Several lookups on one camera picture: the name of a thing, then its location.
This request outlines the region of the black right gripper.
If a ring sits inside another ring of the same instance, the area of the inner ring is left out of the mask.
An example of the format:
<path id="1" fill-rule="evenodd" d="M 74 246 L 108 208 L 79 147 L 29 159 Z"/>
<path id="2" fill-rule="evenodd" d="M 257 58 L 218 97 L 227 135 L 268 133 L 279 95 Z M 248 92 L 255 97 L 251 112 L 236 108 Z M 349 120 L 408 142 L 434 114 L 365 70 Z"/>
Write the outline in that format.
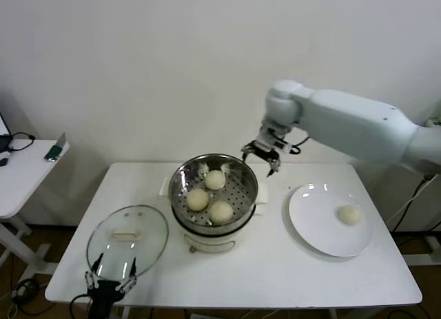
<path id="1" fill-rule="evenodd" d="M 262 126 L 259 129 L 258 135 L 252 141 L 241 148 L 242 160 L 245 162 L 250 154 L 267 161 L 269 164 L 269 172 L 267 177 L 272 176 L 278 172 L 281 162 L 278 152 L 274 149 L 274 137 L 270 134 L 270 129 Z"/>

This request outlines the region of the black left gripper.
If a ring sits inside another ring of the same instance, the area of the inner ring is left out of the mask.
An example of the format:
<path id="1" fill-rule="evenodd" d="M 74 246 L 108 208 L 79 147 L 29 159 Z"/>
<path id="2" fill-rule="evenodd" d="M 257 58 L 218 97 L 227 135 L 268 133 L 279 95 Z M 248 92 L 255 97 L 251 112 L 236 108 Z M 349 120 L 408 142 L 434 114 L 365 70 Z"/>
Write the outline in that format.
<path id="1" fill-rule="evenodd" d="M 88 312 L 88 318 L 91 319 L 108 319 L 114 303 L 120 301 L 124 297 L 122 291 L 131 291 L 136 285 L 136 259 L 132 261 L 129 274 L 123 282 L 113 280 L 95 279 L 98 268 L 103 258 L 103 252 L 93 262 L 89 271 L 85 273 L 85 281 L 87 285 L 88 296 L 92 301 L 92 305 Z"/>

